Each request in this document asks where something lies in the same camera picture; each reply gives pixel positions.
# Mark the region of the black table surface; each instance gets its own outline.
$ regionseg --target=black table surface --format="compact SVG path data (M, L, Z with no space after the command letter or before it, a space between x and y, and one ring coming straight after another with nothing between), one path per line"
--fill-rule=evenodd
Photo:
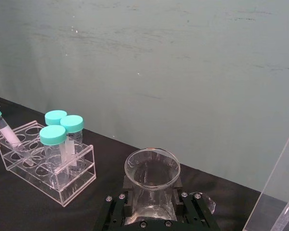
M2 116L12 128L44 114L0 98ZM0 231L92 231L107 195L122 189L124 161L137 148L89 130L83 142L93 144L97 179L67 207L6 171L0 156ZM223 231L243 229L259 192L203 171L181 165L186 192L204 192L216 202L214 217Z

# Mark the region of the clear plastic vial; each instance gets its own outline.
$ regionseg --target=clear plastic vial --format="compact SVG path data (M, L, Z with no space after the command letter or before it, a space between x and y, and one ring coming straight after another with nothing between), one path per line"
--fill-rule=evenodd
M143 219L177 220L171 185L181 168L173 154L159 148L141 149L126 159L124 169L133 183L132 216L126 218L125 225Z
M54 110L45 114L45 123L47 125L60 125L60 120L67 115L66 111Z
M0 111L0 134L5 138L7 143L11 145L12 149L21 155L20 158L26 159L26 163L32 166L33 162L31 161L29 150L25 149L17 135L1 115L2 113Z
M68 159L73 159L82 151L82 130L83 130L83 118L78 115L68 115L61 119L61 126L65 127L67 140L66 154ZM81 173L85 169L84 157L73 161L69 166L69 173L75 176Z
M45 149L50 185L61 189L69 183L68 170L55 174L55 169L66 162L66 129L60 125L50 125L39 132L39 137Z

